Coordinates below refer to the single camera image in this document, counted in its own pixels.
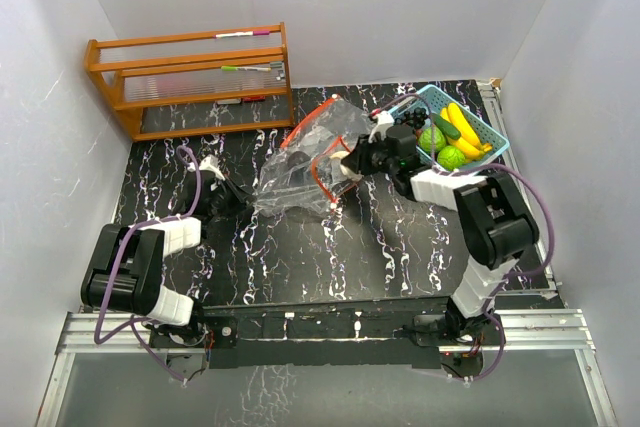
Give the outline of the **clear zip bag red seal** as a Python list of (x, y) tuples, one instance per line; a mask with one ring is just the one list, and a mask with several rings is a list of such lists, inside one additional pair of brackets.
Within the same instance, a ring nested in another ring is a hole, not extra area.
[(336, 148), (351, 150), (372, 126), (367, 112), (334, 94), (298, 123), (280, 144), (280, 150), (287, 156), (302, 153), (304, 161), (311, 161)]

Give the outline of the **clear bag with green food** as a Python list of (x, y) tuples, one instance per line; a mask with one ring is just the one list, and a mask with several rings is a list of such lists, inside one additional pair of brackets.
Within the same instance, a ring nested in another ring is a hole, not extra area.
[(279, 149), (261, 168), (253, 194), (255, 210), (265, 216), (289, 209), (316, 215), (334, 210), (357, 184), (340, 164), (350, 152), (341, 136)]

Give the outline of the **dark fake grape bunch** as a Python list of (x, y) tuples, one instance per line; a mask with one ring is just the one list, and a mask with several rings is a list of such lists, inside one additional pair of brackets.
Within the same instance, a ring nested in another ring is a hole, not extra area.
[(429, 111), (424, 107), (416, 107), (413, 110), (406, 110), (400, 116), (400, 123), (418, 131), (424, 128), (429, 119)]

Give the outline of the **green fake lime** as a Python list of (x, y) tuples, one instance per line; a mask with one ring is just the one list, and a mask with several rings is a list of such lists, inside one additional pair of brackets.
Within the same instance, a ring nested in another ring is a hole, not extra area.
[(464, 153), (455, 146), (445, 146), (437, 155), (437, 163), (447, 171), (454, 171), (464, 166), (467, 158)]
[(427, 153), (431, 151), (439, 153), (447, 145), (443, 132), (435, 125), (425, 128), (418, 138), (418, 146)]

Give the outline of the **green fake cucumber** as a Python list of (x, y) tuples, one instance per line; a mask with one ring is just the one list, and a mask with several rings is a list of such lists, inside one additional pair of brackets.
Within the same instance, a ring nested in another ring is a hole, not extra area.
[(432, 117), (432, 122), (442, 131), (446, 138), (458, 140), (461, 137), (460, 131), (451, 122), (439, 114), (433, 114)]

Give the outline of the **yellow fake banana bunch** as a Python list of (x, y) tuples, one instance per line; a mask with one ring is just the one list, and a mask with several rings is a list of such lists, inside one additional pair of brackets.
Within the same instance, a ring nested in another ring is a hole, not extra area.
[(482, 143), (470, 122), (456, 103), (450, 103), (440, 111), (440, 116), (450, 124), (445, 128), (448, 143), (458, 148), (468, 161), (480, 161), (493, 150), (493, 146)]

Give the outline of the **white fake garlic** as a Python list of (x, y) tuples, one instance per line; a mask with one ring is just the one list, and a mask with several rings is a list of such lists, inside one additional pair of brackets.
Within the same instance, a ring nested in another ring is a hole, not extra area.
[(336, 151), (335, 153), (333, 153), (330, 156), (331, 160), (336, 160), (339, 162), (339, 167), (340, 167), (340, 171), (341, 173), (347, 177), (350, 181), (352, 182), (359, 182), (363, 176), (361, 174), (358, 174), (356, 172), (354, 172), (352, 169), (350, 169), (345, 163), (344, 163), (344, 159), (346, 157), (349, 156), (349, 152), (347, 151)]

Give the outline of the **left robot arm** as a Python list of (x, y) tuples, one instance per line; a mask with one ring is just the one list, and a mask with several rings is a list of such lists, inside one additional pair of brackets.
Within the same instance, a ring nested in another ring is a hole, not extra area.
[(82, 303), (99, 310), (94, 342), (103, 344), (144, 323), (186, 346), (202, 343), (207, 330), (202, 307), (164, 285), (164, 260), (199, 246), (212, 220), (235, 216), (253, 201), (227, 177), (191, 172), (169, 216), (131, 227), (105, 225), (80, 289)]

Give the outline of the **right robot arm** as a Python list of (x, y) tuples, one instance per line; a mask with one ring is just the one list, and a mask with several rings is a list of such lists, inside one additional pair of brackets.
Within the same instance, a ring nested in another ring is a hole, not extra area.
[(435, 339), (466, 344), (481, 336), (485, 326), (496, 321), (498, 289), (539, 240), (537, 223), (511, 175), (443, 174), (420, 158), (406, 125), (373, 138), (361, 135), (351, 151), (331, 157), (352, 180), (385, 173), (401, 196), (458, 214), (468, 251), (462, 280), (442, 316), (417, 315), (403, 330), (418, 345)]

